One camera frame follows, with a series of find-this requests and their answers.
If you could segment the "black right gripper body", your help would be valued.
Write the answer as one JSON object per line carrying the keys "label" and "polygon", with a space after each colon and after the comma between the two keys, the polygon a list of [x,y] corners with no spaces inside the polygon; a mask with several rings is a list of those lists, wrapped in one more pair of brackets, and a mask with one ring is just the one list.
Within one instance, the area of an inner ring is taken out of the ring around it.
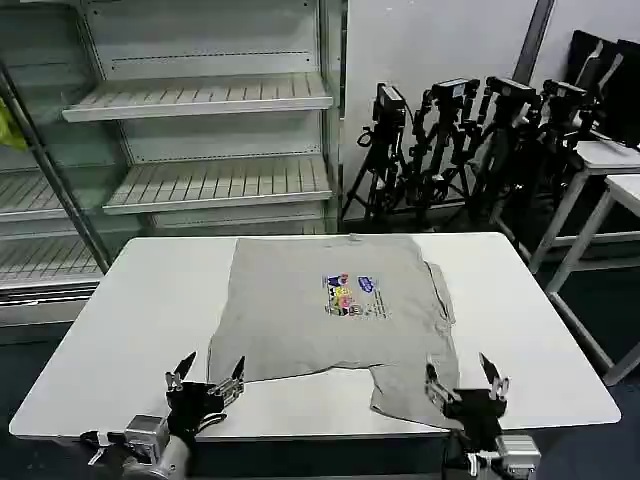
{"label": "black right gripper body", "polygon": [[506,398],[489,389],[455,389],[456,398],[443,407],[446,418],[462,425],[469,441],[494,441],[502,434],[499,423],[506,411]]}

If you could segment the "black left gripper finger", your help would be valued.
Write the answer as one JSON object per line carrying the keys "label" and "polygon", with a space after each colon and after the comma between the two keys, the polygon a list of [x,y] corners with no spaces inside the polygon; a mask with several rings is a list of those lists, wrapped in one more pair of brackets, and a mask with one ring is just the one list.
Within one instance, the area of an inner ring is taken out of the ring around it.
{"label": "black left gripper finger", "polygon": [[196,351],[192,352],[187,357],[182,359],[172,372],[165,373],[165,382],[168,392],[184,391],[186,393],[192,393],[194,391],[193,383],[187,382],[185,378],[192,367],[196,355]]}
{"label": "black left gripper finger", "polygon": [[236,400],[244,392],[245,356],[236,363],[231,375],[220,383],[211,387],[209,394],[222,400]]}

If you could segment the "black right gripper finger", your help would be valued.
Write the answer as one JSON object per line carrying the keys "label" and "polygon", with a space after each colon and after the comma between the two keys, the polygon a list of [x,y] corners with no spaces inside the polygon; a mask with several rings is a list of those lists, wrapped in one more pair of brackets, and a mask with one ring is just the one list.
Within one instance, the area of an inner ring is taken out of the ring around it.
{"label": "black right gripper finger", "polygon": [[431,357],[427,357],[425,367],[425,391],[434,405],[443,407],[455,400],[455,393],[445,387],[439,380],[435,365]]}
{"label": "black right gripper finger", "polygon": [[479,359],[484,371],[485,377],[491,386],[491,399],[505,399],[510,387],[510,379],[503,377],[496,365],[489,360],[482,352],[479,353]]}

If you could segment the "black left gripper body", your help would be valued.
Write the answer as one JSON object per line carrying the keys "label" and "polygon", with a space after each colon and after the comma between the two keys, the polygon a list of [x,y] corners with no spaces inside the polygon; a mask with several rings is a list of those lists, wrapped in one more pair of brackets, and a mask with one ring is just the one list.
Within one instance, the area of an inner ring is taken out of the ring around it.
{"label": "black left gripper body", "polygon": [[194,441],[206,427],[226,419],[224,399],[215,384],[184,382],[171,387],[166,398],[169,434],[183,441]]}

